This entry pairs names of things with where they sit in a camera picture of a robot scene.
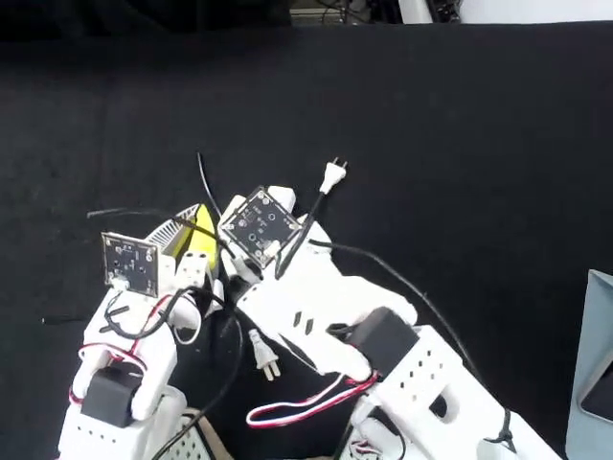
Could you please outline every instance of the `wire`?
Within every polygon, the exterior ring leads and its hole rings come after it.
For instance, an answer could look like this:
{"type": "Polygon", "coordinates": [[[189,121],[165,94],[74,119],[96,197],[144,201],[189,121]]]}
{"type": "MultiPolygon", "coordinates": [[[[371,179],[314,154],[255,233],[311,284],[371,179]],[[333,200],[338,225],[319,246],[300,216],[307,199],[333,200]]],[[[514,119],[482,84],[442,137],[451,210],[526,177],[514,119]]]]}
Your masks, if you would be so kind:
{"type": "Polygon", "coordinates": [[[111,209],[100,209],[98,211],[90,211],[86,215],[88,219],[133,215],[133,216],[155,216],[160,219],[172,220],[173,222],[176,222],[180,225],[184,225],[188,228],[191,228],[192,230],[196,232],[203,233],[207,235],[208,237],[214,239],[217,242],[217,244],[219,244],[226,251],[228,251],[228,253],[232,256],[233,259],[236,257],[234,252],[232,252],[232,249],[230,249],[230,246],[228,245],[228,243],[224,241],[222,238],[220,238],[218,235],[216,235],[215,233],[207,230],[206,228],[202,228],[199,225],[196,225],[195,223],[191,222],[190,220],[187,220],[186,218],[180,218],[179,216],[175,216],[171,213],[168,213],[166,211],[161,211],[159,209],[111,208],[111,209]]]}
{"type": "Polygon", "coordinates": [[[326,15],[328,14],[329,10],[330,10],[330,7],[327,7],[324,13],[322,14],[322,18],[321,18],[322,25],[326,24],[326,15]]]}
{"type": "Polygon", "coordinates": [[[273,402],[271,404],[256,407],[255,409],[252,409],[249,411],[245,420],[247,424],[252,428],[276,428],[279,426],[287,426],[290,424],[301,422],[304,419],[312,417],[313,415],[319,412],[327,410],[339,403],[342,403],[343,401],[348,400],[349,398],[352,398],[356,395],[359,395],[360,393],[363,393],[364,391],[366,391],[368,388],[370,388],[376,383],[378,374],[373,374],[368,380],[363,381],[362,383],[359,383],[352,388],[341,391],[337,395],[334,395],[331,398],[323,402],[315,404],[318,401],[320,401],[324,396],[326,396],[332,389],[338,386],[341,383],[343,377],[345,376],[343,375],[339,376],[338,379],[336,379],[331,385],[329,385],[323,391],[321,391],[317,395],[307,398],[304,401],[301,401],[301,402],[273,402]],[[308,407],[308,406],[312,406],[312,407],[298,414],[289,415],[286,417],[279,417],[276,419],[258,420],[258,421],[254,420],[257,416],[261,414],[272,412],[279,408],[308,407]]]}
{"type": "Polygon", "coordinates": [[[112,307],[112,304],[110,302],[109,302],[109,305],[106,307],[106,310],[104,311],[104,319],[108,323],[108,327],[111,329],[111,331],[113,331],[119,337],[127,338],[130,340],[140,340],[142,338],[149,337],[150,335],[156,333],[162,326],[166,324],[167,320],[170,317],[170,313],[174,309],[174,306],[176,305],[178,300],[181,297],[183,297],[183,295],[186,292],[189,292],[190,290],[197,290],[197,287],[184,287],[184,288],[178,289],[174,293],[172,298],[169,300],[168,306],[162,312],[162,314],[160,314],[160,317],[158,318],[158,320],[153,324],[153,326],[148,328],[146,331],[140,331],[139,333],[127,333],[126,331],[124,331],[122,327],[120,326],[120,324],[113,320],[113,317],[112,317],[113,311],[110,309],[110,307],[112,307]]]}
{"type": "Polygon", "coordinates": [[[164,456],[164,454],[172,448],[193,426],[195,426],[198,421],[206,415],[206,413],[213,407],[219,400],[221,400],[225,394],[228,392],[230,385],[234,382],[238,375],[238,369],[240,368],[240,363],[242,362],[242,354],[243,354],[243,336],[242,336],[242,326],[238,321],[238,318],[235,314],[232,316],[234,318],[234,323],[237,327],[238,331],[238,350],[237,350],[237,361],[234,369],[232,370],[232,374],[230,377],[224,382],[221,386],[217,394],[214,398],[212,398],[202,409],[193,414],[193,418],[174,436],[172,436],[156,453],[153,455],[151,460],[160,460],[164,456]]]}
{"type": "Polygon", "coordinates": [[[200,310],[198,311],[198,318],[199,318],[198,325],[196,326],[195,331],[193,332],[193,335],[187,340],[181,338],[176,328],[172,328],[172,333],[174,334],[174,338],[179,344],[192,345],[195,342],[195,340],[198,338],[198,336],[200,335],[200,330],[202,329],[202,314],[200,313],[200,310]]]}
{"type": "Polygon", "coordinates": [[[298,249],[300,249],[300,246],[303,244],[303,242],[305,242],[305,239],[307,238],[310,227],[312,227],[313,222],[315,221],[315,214],[317,213],[317,210],[319,209],[319,206],[321,202],[323,201],[324,196],[326,196],[326,194],[323,192],[320,192],[319,195],[317,196],[317,199],[315,199],[313,206],[310,208],[310,211],[306,215],[303,229],[298,234],[298,237],[296,238],[296,242],[294,242],[294,244],[287,251],[287,254],[285,254],[285,256],[282,257],[281,251],[277,253],[277,258],[276,258],[277,262],[275,265],[275,279],[279,280],[282,276],[285,275],[285,272],[287,271],[289,264],[291,264],[292,259],[298,252],[298,249]]]}
{"type": "Polygon", "coordinates": [[[349,15],[351,16],[353,19],[355,19],[358,22],[361,22],[363,24],[368,24],[368,21],[365,21],[364,19],[362,19],[358,14],[356,14],[354,11],[352,11],[350,8],[343,8],[343,7],[337,7],[336,3],[330,4],[325,2],[324,0],[315,0],[317,3],[319,3],[322,7],[326,7],[329,10],[335,10],[337,12],[341,13],[341,17],[343,16],[343,14],[345,15],[349,15]]]}
{"type": "Polygon", "coordinates": [[[359,247],[347,246],[345,244],[338,244],[336,242],[323,242],[323,241],[316,241],[316,240],[309,240],[308,242],[310,242],[311,244],[314,244],[315,246],[329,247],[330,249],[337,249],[339,251],[345,251],[345,252],[349,252],[349,253],[352,253],[352,254],[355,254],[355,255],[358,255],[358,256],[366,257],[366,258],[371,259],[372,261],[378,263],[383,268],[385,268],[391,275],[393,275],[396,279],[398,279],[405,286],[407,286],[409,289],[411,289],[421,299],[421,301],[425,304],[425,306],[428,309],[430,309],[435,314],[435,316],[437,317],[439,322],[443,325],[443,327],[445,328],[445,330],[447,331],[447,333],[449,334],[451,339],[455,342],[458,350],[460,351],[460,354],[463,356],[463,358],[464,358],[466,364],[468,365],[468,368],[472,372],[473,376],[478,381],[480,381],[480,382],[482,381],[481,376],[479,374],[479,371],[477,370],[477,366],[475,366],[474,361],[470,358],[470,354],[468,353],[468,350],[466,349],[466,347],[462,343],[462,340],[460,340],[460,337],[458,337],[458,335],[456,334],[454,329],[451,327],[451,325],[449,325],[447,320],[444,318],[443,314],[430,301],[430,299],[428,299],[426,297],[426,295],[421,290],[419,290],[413,283],[411,283],[404,276],[402,276],[391,265],[386,263],[383,259],[378,257],[376,254],[374,254],[372,252],[369,252],[369,251],[367,251],[365,249],[361,249],[359,247]]]}
{"type": "MultiPolygon", "coordinates": [[[[151,312],[149,313],[149,316],[147,317],[147,321],[145,321],[145,324],[143,325],[143,328],[141,329],[141,333],[145,330],[145,328],[147,327],[147,324],[149,322],[149,320],[155,316],[155,313],[157,313],[161,308],[162,305],[164,305],[164,302],[166,302],[168,299],[170,298],[170,295],[165,295],[163,297],[160,298],[160,300],[157,301],[157,303],[155,304],[155,306],[153,306],[153,308],[151,309],[151,312]]],[[[136,347],[138,347],[138,344],[140,343],[140,339],[137,338],[136,340],[134,340],[134,343],[132,344],[132,348],[130,348],[130,352],[134,353],[136,352],[136,347]]]]}
{"type": "Polygon", "coordinates": [[[141,369],[141,371],[143,372],[147,371],[147,365],[145,364],[144,361],[142,361],[140,358],[133,355],[131,352],[127,352],[126,350],[116,347],[115,345],[111,345],[110,343],[92,342],[92,343],[84,344],[83,346],[79,348],[79,358],[81,360],[85,359],[85,350],[88,350],[90,348],[103,348],[109,354],[120,356],[125,361],[138,366],[141,369]]]}
{"type": "Polygon", "coordinates": [[[198,158],[198,168],[200,169],[200,178],[202,179],[202,186],[204,187],[204,191],[207,193],[207,198],[209,199],[209,204],[213,206],[215,213],[217,214],[217,220],[221,219],[221,210],[219,209],[219,205],[213,196],[213,192],[211,191],[211,187],[209,186],[209,181],[207,180],[207,175],[204,169],[204,157],[198,151],[196,153],[198,158]]]}

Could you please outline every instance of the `black cable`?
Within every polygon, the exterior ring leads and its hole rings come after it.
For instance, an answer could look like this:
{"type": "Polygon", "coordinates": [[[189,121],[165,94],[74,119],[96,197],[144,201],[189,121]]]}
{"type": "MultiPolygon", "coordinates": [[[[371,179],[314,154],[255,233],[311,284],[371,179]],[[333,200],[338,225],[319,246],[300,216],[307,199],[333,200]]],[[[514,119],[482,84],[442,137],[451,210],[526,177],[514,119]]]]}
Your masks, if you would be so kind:
{"type": "Polygon", "coordinates": [[[351,9],[349,8],[342,8],[342,7],[337,7],[335,4],[331,4],[331,3],[327,3],[324,2],[324,0],[315,0],[317,3],[319,3],[322,7],[326,7],[330,10],[335,10],[337,12],[341,13],[341,17],[343,15],[343,13],[345,15],[349,15],[352,18],[354,18],[356,21],[364,23],[364,24],[368,24],[368,21],[365,21],[364,19],[362,19],[358,14],[355,14],[355,12],[353,12],[351,9]]]}
{"type": "Polygon", "coordinates": [[[87,218],[90,219],[90,218],[116,217],[116,216],[128,216],[128,215],[134,215],[134,216],[155,216],[155,217],[160,218],[160,219],[172,220],[173,222],[176,222],[176,223],[178,223],[180,225],[184,225],[184,226],[186,226],[188,228],[191,228],[192,230],[195,230],[196,232],[203,233],[203,234],[207,235],[208,237],[214,239],[217,242],[217,244],[219,244],[226,251],[228,251],[228,254],[230,254],[233,259],[236,257],[234,255],[234,252],[232,252],[232,250],[228,246],[228,243],[226,241],[224,241],[222,238],[220,238],[218,235],[216,235],[215,233],[207,230],[206,228],[202,228],[199,225],[196,225],[195,223],[191,222],[190,220],[187,220],[186,218],[180,218],[179,216],[175,216],[175,215],[173,215],[171,213],[168,213],[166,211],[161,211],[159,209],[150,209],[150,208],[143,208],[143,209],[130,209],[130,208],[100,209],[99,211],[90,211],[90,212],[88,212],[87,213],[87,218]]]}
{"type": "Polygon", "coordinates": [[[166,322],[168,321],[176,303],[181,297],[183,297],[185,293],[191,290],[197,290],[197,287],[184,287],[178,289],[174,293],[172,298],[169,300],[169,304],[166,306],[164,311],[162,311],[158,320],[146,331],[140,331],[139,333],[127,333],[126,331],[124,331],[120,324],[115,322],[115,320],[113,319],[113,310],[111,309],[111,307],[113,306],[114,302],[109,302],[106,306],[106,310],[104,311],[104,319],[106,320],[106,323],[108,323],[108,327],[110,328],[110,330],[117,334],[119,337],[127,338],[129,340],[140,340],[156,333],[162,326],[164,326],[164,324],[166,324],[166,322]]]}
{"type": "Polygon", "coordinates": [[[398,436],[400,437],[400,442],[402,443],[402,453],[400,454],[398,460],[402,460],[404,455],[406,455],[406,439],[404,439],[404,436],[402,436],[400,430],[398,430],[398,436]]]}
{"type": "Polygon", "coordinates": [[[289,264],[291,264],[291,261],[298,252],[298,249],[300,249],[302,243],[305,242],[305,239],[308,235],[308,231],[310,230],[310,227],[312,227],[313,222],[315,221],[315,215],[317,214],[317,210],[319,209],[319,206],[322,203],[324,196],[326,196],[326,194],[323,192],[320,192],[317,196],[317,199],[313,203],[313,206],[310,208],[310,211],[306,215],[305,223],[303,224],[303,229],[298,234],[296,242],[294,242],[294,244],[287,251],[287,254],[285,254],[284,257],[281,257],[281,251],[277,253],[275,279],[278,280],[285,275],[285,271],[289,267],[289,264]]]}
{"type": "Polygon", "coordinates": [[[206,413],[211,409],[211,407],[217,404],[219,400],[221,400],[226,395],[226,393],[228,392],[228,389],[230,388],[234,380],[237,378],[238,369],[240,368],[240,363],[242,362],[243,336],[242,336],[242,326],[240,325],[240,322],[238,321],[238,318],[236,317],[235,314],[233,315],[233,318],[234,318],[234,322],[235,322],[235,325],[238,331],[238,352],[237,352],[237,361],[236,361],[234,369],[232,370],[232,374],[221,386],[221,388],[219,389],[215,397],[212,398],[204,407],[202,407],[202,409],[196,412],[193,415],[193,418],[183,427],[183,429],[181,429],[178,433],[172,436],[155,453],[155,455],[153,455],[151,460],[159,460],[160,458],[162,458],[164,454],[167,451],[169,451],[172,448],[172,446],[174,446],[185,435],[185,433],[187,433],[190,429],[192,429],[192,427],[195,426],[198,423],[198,421],[206,415],[206,413]]]}
{"type": "Polygon", "coordinates": [[[346,251],[352,254],[356,254],[358,256],[367,257],[371,259],[372,261],[381,265],[383,268],[385,268],[391,275],[396,277],[405,286],[411,289],[421,299],[421,301],[426,305],[426,307],[435,314],[439,322],[446,329],[451,339],[455,342],[458,350],[460,351],[460,354],[462,355],[468,368],[470,369],[470,372],[472,372],[472,375],[478,381],[480,382],[482,381],[481,376],[477,370],[477,366],[475,366],[473,360],[470,358],[470,355],[468,354],[468,350],[466,349],[466,347],[462,343],[462,340],[460,340],[460,337],[458,337],[454,329],[449,325],[449,323],[447,323],[447,320],[444,319],[444,316],[441,314],[439,309],[430,301],[430,299],[426,297],[426,295],[423,292],[421,292],[413,283],[411,283],[404,276],[402,276],[398,271],[396,271],[391,265],[386,263],[383,259],[378,257],[376,254],[369,252],[365,249],[361,249],[359,247],[347,246],[345,244],[338,244],[335,242],[323,242],[323,241],[315,241],[315,240],[309,240],[308,242],[316,246],[329,247],[331,249],[338,249],[339,251],[346,251]]]}
{"type": "Polygon", "coordinates": [[[200,152],[197,152],[196,155],[198,157],[198,168],[200,169],[200,178],[202,179],[202,186],[204,187],[204,191],[207,194],[209,204],[213,207],[215,213],[217,214],[217,221],[219,221],[219,219],[221,219],[221,210],[219,209],[219,205],[217,204],[217,201],[213,196],[213,192],[211,191],[211,187],[209,186],[209,181],[207,180],[207,175],[204,169],[204,158],[200,152]]]}
{"type": "Polygon", "coordinates": [[[324,13],[322,14],[322,18],[321,18],[322,25],[326,24],[326,15],[328,14],[329,10],[330,10],[330,7],[327,7],[324,13]]]}

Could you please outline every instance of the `red and white wire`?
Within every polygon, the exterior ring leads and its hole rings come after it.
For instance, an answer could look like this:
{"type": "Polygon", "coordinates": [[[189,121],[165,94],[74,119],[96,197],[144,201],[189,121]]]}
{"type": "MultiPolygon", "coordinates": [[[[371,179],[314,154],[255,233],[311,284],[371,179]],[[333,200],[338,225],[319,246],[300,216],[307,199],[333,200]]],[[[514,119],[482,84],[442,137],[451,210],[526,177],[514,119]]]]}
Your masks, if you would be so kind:
{"type": "MultiPolygon", "coordinates": [[[[155,304],[155,306],[153,306],[153,308],[151,309],[151,312],[149,313],[149,316],[147,317],[147,321],[145,321],[145,324],[143,325],[143,329],[141,331],[144,331],[145,328],[147,327],[147,324],[149,324],[149,321],[151,320],[151,318],[153,316],[155,316],[155,314],[162,309],[162,306],[164,305],[164,303],[169,300],[171,298],[171,295],[167,294],[164,295],[160,298],[160,300],[157,301],[157,303],[155,304]]],[[[137,338],[136,340],[134,340],[134,343],[132,343],[132,347],[130,348],[130,353],[134,354],[136,352],[136,347],[138,347],[138,344],[141,342],[140,338],[137,338]]]]}
{"type": "Polygon", "coordinates": [[[141,371],[143,371],[143,373],[147,371],[147,365],[140,358],[136,357],[131,352],[122,350],[121,348],[116,347],[115,345],[111,345],[109,343],[103,343],[103,342],[86,343],[85,345],[79,348],[79,357],[81,360],[85,359],[85,350],[90,349],[90,348],[103,348],[110,355],[120,357],[124,361],[130,362],[134,364],[135,366],[138,366],[141,369],[141,371]]]}
{"type": "Polygon", "coordinates": [[[256,407],[249,411],[246,417],[246,422],[252,428],[275,428],[278,426],[286,426],[290,424],[295,424],[296,422],[301,422],[304,419],[312,417],[313,415],[327,410],[339,403],[342,403],[349,398],[358,395],[368,388],[373,386],[376,382],[376,374],[370,377],[368,380],[357,384],[356,386],[349,388],[347,390],[341,391],[340,393],[332,396],[331,398],[319,402],[324,396],[326,396],[332,389],[338,386],[345,376],[339,376],[331,385],[325,388],[323,391],[318,393],[317,395],[311,396],[304,401],[301,402],[273,402],[271,404],[262,405],[260,407],[256,407]],[[311,408],[300,412],[294,415],[288,415],[285,417],[278,417],[276,419],[268,419],[268,420],[254,420],[262,414],[272,412],[282,407],[309,407],[311,408]]]}

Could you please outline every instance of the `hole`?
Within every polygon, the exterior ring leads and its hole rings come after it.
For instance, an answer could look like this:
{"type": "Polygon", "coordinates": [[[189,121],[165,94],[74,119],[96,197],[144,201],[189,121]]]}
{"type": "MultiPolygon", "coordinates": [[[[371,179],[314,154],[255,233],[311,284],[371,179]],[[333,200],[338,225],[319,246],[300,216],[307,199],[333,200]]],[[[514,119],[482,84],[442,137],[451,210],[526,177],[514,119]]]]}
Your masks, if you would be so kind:
{"type": "Polygon", "coordinates": [[[439,396],[430,404],[430,411],[440,419],[443,419],[447,415],[447,401],[442,396],[439,396]]]}

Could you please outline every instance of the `black cloth background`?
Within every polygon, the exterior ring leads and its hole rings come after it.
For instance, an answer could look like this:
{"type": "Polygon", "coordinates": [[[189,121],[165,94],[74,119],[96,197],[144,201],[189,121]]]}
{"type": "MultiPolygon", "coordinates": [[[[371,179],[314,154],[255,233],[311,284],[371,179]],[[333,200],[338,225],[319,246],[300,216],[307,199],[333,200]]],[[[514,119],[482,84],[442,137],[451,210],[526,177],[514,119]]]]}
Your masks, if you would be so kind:
{"type": "MultiPolygon", "coordinates": [[[[205,153],[221,203],[260,184],[316,197],[323,166],[350,162],[321,221],[425,290],[501,403],[563,450],[588,268],[613,272],[613,24],[369,27],[157,40],[0,45],[0,458],[53,458],[83,325],[102,299],[99,232],[202,196],[205,153]]],[[[372,264],[347,273],[404,288],[372,264]]],[[[434,318],[409,295],[421,322],[434,318]]],[[[232,365],[195,349],[176,380],[203,404],[232,365]]],[[[350,408],[249,431],[248,408],[324,381],[291,359],[267,383],[246,349],[212,413],[238,458],[330,453],[350,408]]]]}

